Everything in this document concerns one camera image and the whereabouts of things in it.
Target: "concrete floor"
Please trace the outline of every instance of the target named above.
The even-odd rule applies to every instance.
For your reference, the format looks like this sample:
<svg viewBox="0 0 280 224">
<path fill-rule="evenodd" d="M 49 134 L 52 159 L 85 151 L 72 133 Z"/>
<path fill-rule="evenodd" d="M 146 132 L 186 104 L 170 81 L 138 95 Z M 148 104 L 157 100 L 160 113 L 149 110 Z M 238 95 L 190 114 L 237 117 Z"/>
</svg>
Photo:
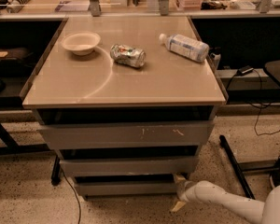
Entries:
<svg viewBox="0 0 280 224">
<path fill-rule="evenodd" d="M 277 159 L 280 133 L 257 136 L 254 126 L 258 112 L 249 105 L 221 108 L 215 129 L 201 150 L 199 164 L 190 180 L 208 180 L 228 192 L 244 195 L 219 146 L 219 136 L 226 136 L 239 162 Z M 19 144 L 43 142 L 29 112 L 0 113 L 0 120 Z M 258 132 L 271 133 L 279 128 L 280 107 L 262 110 Z M 78 203 L 69 184 L 62 176 L 59 186 L 51 185 L 54 158 L 49 152 L 0 157 L 0 224 L 78 223 Z M 256 199 L 265 201 L 271 191 L 268 174 L 249 174 L 246 178 Z M 87 201 L 79 197 L 80 223 L 247 223 L 221 206 L 205 203 L 188 203 L 173 214 L 169 210 L 174 199 L 174 195 L 89 198 Z"/>
</svg>

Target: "black chair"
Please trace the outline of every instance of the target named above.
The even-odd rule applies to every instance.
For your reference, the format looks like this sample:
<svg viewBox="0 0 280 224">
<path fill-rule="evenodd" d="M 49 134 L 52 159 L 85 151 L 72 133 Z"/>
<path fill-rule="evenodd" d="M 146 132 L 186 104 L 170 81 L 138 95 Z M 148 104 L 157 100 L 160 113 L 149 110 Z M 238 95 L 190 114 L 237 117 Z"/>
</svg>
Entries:
<svg viewBox="0 0 280 224">
<path fill-rule="evenodd" d="M 266 63 L 263 70 L 280 87 L 280 61 Z M 224 135 L 220 136 L 220 141 L 221 146 L 225 149 L 231 165 L 244 189 L 246 197 L 255 199 L 253 192 L 245 179 L 245 172 L 270 172 L 272 186 L 280 185 L 280 157 L 277 161 L 252 161 L 239 163 L 235 159 Z"/>
</svg>

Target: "floor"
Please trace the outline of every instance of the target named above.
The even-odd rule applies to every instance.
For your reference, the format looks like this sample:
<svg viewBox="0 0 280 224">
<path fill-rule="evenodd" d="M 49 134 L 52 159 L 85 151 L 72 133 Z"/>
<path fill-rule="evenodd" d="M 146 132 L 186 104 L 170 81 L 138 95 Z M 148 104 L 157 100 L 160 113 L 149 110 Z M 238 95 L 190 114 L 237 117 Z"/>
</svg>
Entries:
<svg viewBox="0 0 280 224">
<path fill-rule="evenodd" d="M 208 180 L 228 192 L 244 195 L 219 146 L 219 136 L 226 136 L 239 162 L 277 159 L 280 132 L 257 136 L 254 128 L 258 113 L 258 109 L 249 105 L 222 107 L 190 180 Z M 0 120 L 19 144 L 43 142 L 29 111 L 3 112 Z M 278 131 L 280 105 L 261 110 L 256 129 L 258 133 Z M 80 223 L 90 224 L 247 223 L 223 207 L 209 203 L 188 203 L 179 212 L 171 213 L 174 195 L 89 198 L 87 201 L 78 197 L 77 202 L 69 185 L 71 180 L 67 183 L 62 176 L 60 185 L 51 185 L 54 158 L 49 152 L 0 157 L 0 224 L 78 223 L 79 207 Z M 249 174 L 246 178 L 256 199 L 265 201 L 271 191 L 268 174 Z"/>
</svg>

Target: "silver can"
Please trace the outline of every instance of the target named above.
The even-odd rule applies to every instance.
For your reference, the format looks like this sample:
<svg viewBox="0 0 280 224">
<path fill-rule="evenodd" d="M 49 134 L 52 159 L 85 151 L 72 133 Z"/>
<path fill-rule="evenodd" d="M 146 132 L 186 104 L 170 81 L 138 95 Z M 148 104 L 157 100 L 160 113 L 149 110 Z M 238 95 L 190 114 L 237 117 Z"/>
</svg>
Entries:
<svg viewBox="0 0 280 224">
<path fill-rule="evenodd" d="M 116 63 L 127 64 L 134 68 L 144 65 L 146 53 L 142 49 L 135 49 L 127 45 L 115 44 L 110 51 L 111 58 Z"/>
</svg>

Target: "white bowl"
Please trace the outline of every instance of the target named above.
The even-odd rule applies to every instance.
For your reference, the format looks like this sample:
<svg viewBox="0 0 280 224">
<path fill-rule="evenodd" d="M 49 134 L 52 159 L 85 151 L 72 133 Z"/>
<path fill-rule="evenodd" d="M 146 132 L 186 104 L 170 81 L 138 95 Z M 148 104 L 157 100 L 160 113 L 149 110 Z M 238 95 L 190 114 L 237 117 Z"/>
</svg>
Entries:
<svg viewBox="0 0 280 224">
<path fill-rule="evenodd" d="M 67 35 L 62 42 L 62 46 L 78 56 L 85 56 L 92 53 L 100 41 L 101 37 L 96 33 L 78 32 Z"/>
</svg>

